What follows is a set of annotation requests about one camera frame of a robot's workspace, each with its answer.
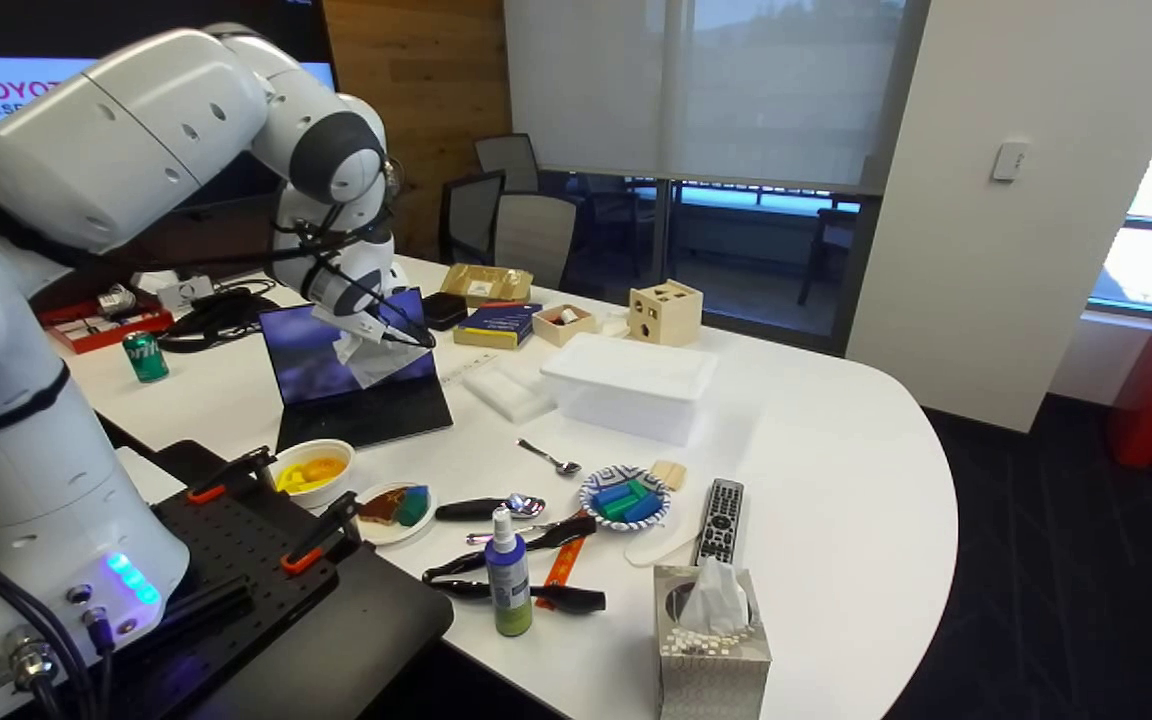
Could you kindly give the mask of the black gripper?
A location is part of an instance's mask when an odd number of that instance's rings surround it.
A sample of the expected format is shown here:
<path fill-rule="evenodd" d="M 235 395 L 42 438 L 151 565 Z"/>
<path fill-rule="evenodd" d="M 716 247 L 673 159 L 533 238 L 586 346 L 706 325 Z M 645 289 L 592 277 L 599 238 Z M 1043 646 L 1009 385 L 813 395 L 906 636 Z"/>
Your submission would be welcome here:
<path fill-rule="evenodd" d="M 402 305 L 391 305 L 387 296 L 382 296 L 371 289 L 363 296 L 378 305 L 382 325 L 405 334 L 421 348 L 438 348 L 438 336 L 428 334 L 426 320 L 414 320 Z"/>

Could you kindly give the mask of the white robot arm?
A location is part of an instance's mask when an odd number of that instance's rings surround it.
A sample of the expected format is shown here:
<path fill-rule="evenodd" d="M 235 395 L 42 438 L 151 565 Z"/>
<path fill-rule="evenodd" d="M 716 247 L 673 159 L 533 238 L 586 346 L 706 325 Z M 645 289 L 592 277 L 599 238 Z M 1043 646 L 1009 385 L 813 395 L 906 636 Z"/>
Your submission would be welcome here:
<path fill-rule="evenodd" d="M 87 671 L 144 641 L 194 568 L 130 480 L 61 334 L 124 339 L 136 309 L 35 301 L 100 267 L 232 159 L 281 180 L 267 272 L 341 329 L 362 385 L 414 370 L 428 334 L 397 267 L 382 112 L 246 24 L 144 35 L 0 121 L 0 716 L 92 716 Z"/>

